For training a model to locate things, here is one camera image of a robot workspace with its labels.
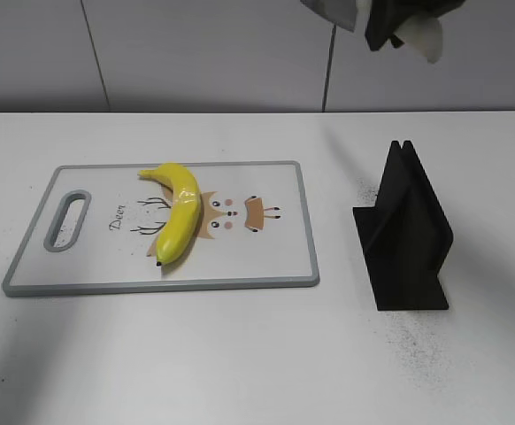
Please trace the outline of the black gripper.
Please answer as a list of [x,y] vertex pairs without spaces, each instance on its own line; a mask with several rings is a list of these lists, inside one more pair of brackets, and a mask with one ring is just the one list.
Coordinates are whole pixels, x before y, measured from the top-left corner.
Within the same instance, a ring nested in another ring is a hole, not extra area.
[[394,49],[404,45],[395,31],[412,15],[426,14],[435,18],[452,12],[465,0],[372,0],[365,29],[370,50],[380,50],[390,41]]

